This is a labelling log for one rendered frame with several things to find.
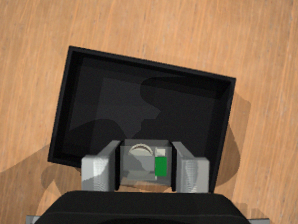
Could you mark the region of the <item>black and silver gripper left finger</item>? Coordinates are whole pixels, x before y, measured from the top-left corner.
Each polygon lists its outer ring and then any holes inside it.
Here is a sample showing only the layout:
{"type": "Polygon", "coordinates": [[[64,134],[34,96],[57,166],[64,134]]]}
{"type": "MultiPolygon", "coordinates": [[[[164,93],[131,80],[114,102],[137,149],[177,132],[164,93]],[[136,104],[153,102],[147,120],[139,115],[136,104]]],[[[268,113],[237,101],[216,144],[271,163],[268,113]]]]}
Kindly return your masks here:
{"type": "Polygon", "coordinates": [[[122,143],[112,140],[98,155],[82,158],[82,191],[119,190],[122,143]]]}

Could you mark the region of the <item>grey relay with green button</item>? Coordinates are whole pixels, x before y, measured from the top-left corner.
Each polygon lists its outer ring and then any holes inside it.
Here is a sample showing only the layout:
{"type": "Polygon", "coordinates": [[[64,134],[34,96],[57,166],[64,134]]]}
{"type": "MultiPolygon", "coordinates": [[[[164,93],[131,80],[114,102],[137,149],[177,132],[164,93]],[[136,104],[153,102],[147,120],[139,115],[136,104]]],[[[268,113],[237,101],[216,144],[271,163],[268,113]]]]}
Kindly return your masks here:
{"type": "Polygon", "coordinates": [[[125,139],[120,185],[171,186],[172,146],[167,139],[125,139]]]}

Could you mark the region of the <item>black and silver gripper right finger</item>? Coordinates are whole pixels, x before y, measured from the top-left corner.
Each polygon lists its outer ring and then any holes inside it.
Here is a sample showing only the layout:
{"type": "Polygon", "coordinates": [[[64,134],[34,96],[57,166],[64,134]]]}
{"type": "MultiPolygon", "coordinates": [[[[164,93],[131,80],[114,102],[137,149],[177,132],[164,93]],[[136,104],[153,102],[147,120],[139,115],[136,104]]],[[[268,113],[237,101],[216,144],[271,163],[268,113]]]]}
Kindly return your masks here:
{"type": "Polygon", "coordinates": [[[210,161],[194,157],[181,142],[172,146],[171,189],[176,193],[208,193],[210,161]]]}

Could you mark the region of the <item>black rectangular tray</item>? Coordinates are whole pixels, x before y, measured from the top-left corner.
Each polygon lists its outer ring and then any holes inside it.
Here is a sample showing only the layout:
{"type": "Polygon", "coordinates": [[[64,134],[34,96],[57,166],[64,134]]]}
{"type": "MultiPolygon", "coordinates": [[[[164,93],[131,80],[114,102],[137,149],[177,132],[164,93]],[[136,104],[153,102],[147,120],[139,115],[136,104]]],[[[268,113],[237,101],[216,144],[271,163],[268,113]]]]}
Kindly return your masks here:
{"type": "Polygon", "coordinates": [[[112,140],[167,139],[210,161],[214,192],[236,79],[69,45],[47,161],[82,169],[112,140]]]}

